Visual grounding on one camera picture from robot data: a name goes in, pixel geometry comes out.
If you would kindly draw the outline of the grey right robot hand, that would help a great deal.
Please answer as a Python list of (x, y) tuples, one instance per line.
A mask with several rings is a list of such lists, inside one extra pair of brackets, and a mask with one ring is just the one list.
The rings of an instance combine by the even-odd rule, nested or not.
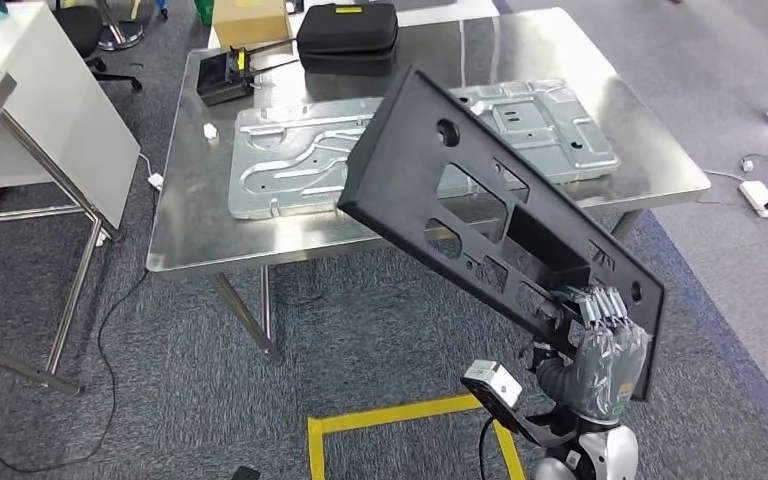
[(614, 287), (564, 287), (554, 295), (579, 307), (584, 334), (569, 364), (548, 344), (534, 344), (538, 385), (575, 414), (615, 424), (636, 388), (651, 336), (634, 322)]

